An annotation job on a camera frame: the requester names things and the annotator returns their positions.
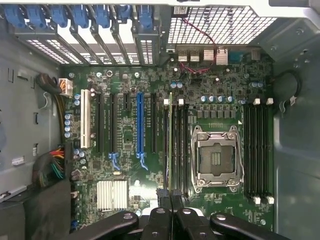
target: red cable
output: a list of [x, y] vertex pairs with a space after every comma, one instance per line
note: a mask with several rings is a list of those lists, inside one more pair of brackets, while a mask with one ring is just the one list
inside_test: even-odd
[[204, 68], [204, 69], [199, 69], [199, 70], [194, 70], [188, 66], [185, 66], [182, 62], [180, 63], [180, 67], [182, 69], [188, 70], [189, 72], [193, 73], [193, 74], [203, 74], [205, 72], [207, 72], [208, 70], [210, 70], [211, 66], [213, 64], [215, 64], [216, 59], [217, 59], [217, 54], [218, 54], [218, 46], [215, 43], [215, 41], [213, 40], [213, 38], [211, 36], [209, 36], [206, 32], [200, 30], [198, 27], [196, 27], [195, 25], [193, 25], [192, 23], [188, 22], [187, 19], [182, 18], [182, 22], [184, 22], [185, 24], [193, 27], [195, 30], [197, 30], [198, 32], [202, 33], [203, 35], [205, 35], [207, 38], [210, 39], [210, 41], [213, 43], [214, 49], [213, 49], [213, 61], [210, 64], [210, 67]]

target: metal mesh grille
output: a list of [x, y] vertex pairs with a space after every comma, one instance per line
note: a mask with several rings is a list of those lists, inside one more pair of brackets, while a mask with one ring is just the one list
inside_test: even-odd
[[55, 49], [57, 49], [60, 53], [65, 55], [68, 59], [70, 59], [75, 64], [81, 64], [80, 61], [73, 53], [71, 53], [68, 49], [66, 49], [63, 45], [61, 45], [57, 40], [46, 40], [50, 45], [52, 45]]
[[142, 54], [145, 64], [153, 64], [152, 60], [152, 41], [141, 40]]
[[[277, 18], [258, 17], [249, 6], [191, 7], [186, 18], [216, 44], [248, 44]], [[209, 44], [210, 40], [180, 18], [172, 18], [169, 44]]]
[[27, 42], [29, 44], [31, 44], [32, 46], [36, 47], [37, 49], [39, 49], [40, 51], [42, 51], [43, 53], [47, 54], [49, 57], [53, 58], [57, 62], [59, 62], [61, 64], [69, 64], [68, 61], [64, 60], [62, 57], [60, 57], [54, 51], [52, 51], [51, 49], [47, 48], [40, 41], [38, 41], [38, 40], [27, 40]]

